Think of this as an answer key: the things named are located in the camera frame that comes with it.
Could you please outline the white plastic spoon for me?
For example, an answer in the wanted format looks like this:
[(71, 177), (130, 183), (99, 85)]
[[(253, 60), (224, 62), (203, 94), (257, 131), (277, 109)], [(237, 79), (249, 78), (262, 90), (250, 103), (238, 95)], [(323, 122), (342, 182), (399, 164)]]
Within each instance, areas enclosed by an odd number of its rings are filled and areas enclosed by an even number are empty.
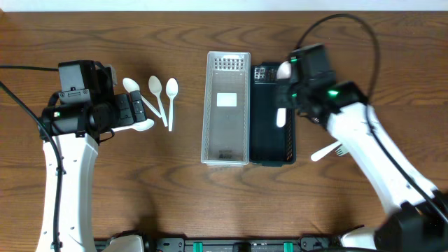
[[(276, 77), (278, 80), (291, 77), (291, 63), (283, 62), (280, 64)], [(286, 108), (278, 108), (276, 113), (276, 126), (283, 127), (286, 124)]]

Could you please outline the white plastic fork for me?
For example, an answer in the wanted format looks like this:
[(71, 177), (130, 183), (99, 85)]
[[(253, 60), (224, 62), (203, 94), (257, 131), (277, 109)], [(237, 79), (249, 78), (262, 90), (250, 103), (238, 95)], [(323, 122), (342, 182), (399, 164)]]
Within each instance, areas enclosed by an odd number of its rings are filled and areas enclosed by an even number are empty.
[(311, 161), (313, 162), (317, 162), (319, 161), (321, 158), (325, 157), (327, 154), (329, 154), (331, 151), (333, 151), (336, 147), (341, 146), (342, 143), (340, 141), (336, 141), (318, 151), (316, 151), (315, 153), (313, 153), (311, 155)]

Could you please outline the pale green plastic fork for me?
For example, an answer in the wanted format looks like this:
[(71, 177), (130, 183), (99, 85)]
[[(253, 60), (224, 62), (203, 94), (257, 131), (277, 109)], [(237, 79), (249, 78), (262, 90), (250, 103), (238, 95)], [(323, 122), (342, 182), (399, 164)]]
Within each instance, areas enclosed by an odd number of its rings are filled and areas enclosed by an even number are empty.
[(347, 150), (346, 147), (343, 146), (343, 145), (341, 145), (340, 147), (338, 147), (338, 148), (335, 150), (335, 154), (336, 154), (337, 156), (343, 156), (343, 155), (346, 155), (347, 153), (348, 153), (348, 150)]

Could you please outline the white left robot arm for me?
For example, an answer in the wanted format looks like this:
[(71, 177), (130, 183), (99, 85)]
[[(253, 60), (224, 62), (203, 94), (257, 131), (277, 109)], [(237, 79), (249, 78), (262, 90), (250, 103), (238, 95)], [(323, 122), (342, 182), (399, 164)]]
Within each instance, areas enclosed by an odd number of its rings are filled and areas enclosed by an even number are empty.
[(153, 126), (140, 92), (55, 93), (39, 120), (46, 180), (38, 251), (142, 251), (144, 240), (136, 234), (103, 245), (92, 228), (92, 182), (101, 134)]

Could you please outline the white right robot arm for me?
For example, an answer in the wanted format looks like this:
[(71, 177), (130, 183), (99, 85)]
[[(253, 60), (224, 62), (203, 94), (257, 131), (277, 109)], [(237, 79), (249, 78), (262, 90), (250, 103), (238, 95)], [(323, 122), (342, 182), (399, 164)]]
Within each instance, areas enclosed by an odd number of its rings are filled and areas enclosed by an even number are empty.
[(348, 150), (386, 213), (380, 227), (340, 235), (336, 251), (447, 250), (447, 194), (404, 156), (355, 83), (284, 78), (276, 91), (281, 107), (315, 118)]

